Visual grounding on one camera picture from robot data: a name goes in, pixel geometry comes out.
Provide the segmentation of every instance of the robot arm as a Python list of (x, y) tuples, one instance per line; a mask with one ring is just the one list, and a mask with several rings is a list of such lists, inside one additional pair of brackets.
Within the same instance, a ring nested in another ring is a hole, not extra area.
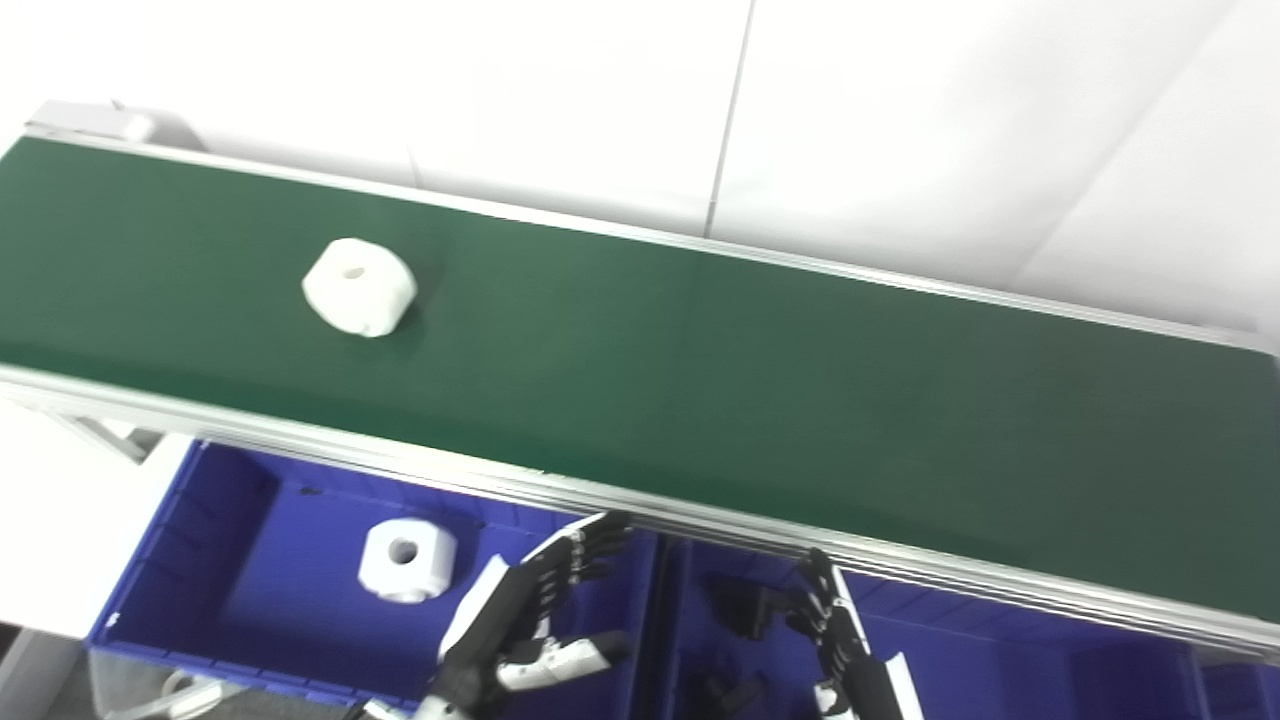
[[(413, 720), (492, 720), (511, 693), (613, 667), (630, 652), (623, 632), (571, 642), (549, 635), (549, 618), (580, 583), (604, 578), (626, 547), (631, 516), (599, 512), (570, 523), (515, 566), (493, 556), (440, 641), (440, 662)], [(376, 702), (356, 719), (404, 720)]]
[(812, 548), (799, 565), (808, 594), (787, 625), (818, 646), (826, 678), (814, 685), (822, 716), (840, 720), (924, 720), (906, 657), (881, 662), (870, 652), (849, 585), (831, 557)]

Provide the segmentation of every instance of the robotic finger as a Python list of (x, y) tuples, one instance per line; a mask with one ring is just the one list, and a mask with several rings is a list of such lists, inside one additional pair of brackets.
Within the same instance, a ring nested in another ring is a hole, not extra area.
[(498, 682), (511, 692), (547, 688), (608, 670), (630, 655), (631, 641), (621, 630), (566, 643), (529, 641), (498, 665)]

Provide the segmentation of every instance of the white end cap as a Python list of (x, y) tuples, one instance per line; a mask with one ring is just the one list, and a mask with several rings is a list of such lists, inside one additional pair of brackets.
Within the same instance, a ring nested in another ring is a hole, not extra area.
[(458, 543), (448, 530), (416, 518), (374, 525), (360, 560), (360, 584), (388, 602), (412, 605), (449, 589)]
[(302, 278), (302, 295), (344, 333), (381, 337), (396, 329), (417, 295), (408, 265), (380, 245), (355, 237), (329, 243)]

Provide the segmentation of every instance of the blue plastic bin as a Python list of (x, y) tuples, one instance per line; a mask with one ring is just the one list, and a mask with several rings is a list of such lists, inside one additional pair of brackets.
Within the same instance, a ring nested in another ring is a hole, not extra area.
[[(454, 583), (421, 605), (357, 578), (365, 534), (422, 518), (458, 539)], [(458, 600), (493, 553), (518, 561), (572, 516), (218, 445), (195, 446), (90, 644), (308, 700), (416, 707)], [(636, 532), (612, 577), (553, 618), (559, 635), (645, 625), (658, 538)], [(506, 717), (630, 716), (635, 662), (517, 696)]]
[(1280, 667), (1206, 667), (1204, 692), (1213, 720), (1280, 720)]
[[(799, 584), (794, 560), (682, 542), (668, 557), (657, 716), (694, 720), (699, 678), (765, 689), (735, 720), (813, 720), (822, 675), (813, 644), (781, 618), (759, 642), (713, 615), (709, 573)], [(877, 657), (906, 653), (928, 720), (1210, 720), (1192, 648), (945, 591), (846, 575)]]

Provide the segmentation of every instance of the green conveyor belt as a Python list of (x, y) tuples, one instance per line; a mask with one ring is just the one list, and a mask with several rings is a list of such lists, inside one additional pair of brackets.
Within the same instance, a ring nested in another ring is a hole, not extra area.
[[(302, 299), (343, 236), (420, 279), (389, 337)], [(1254, 351), (24, 138), (0, 363), (1280, 621)]]

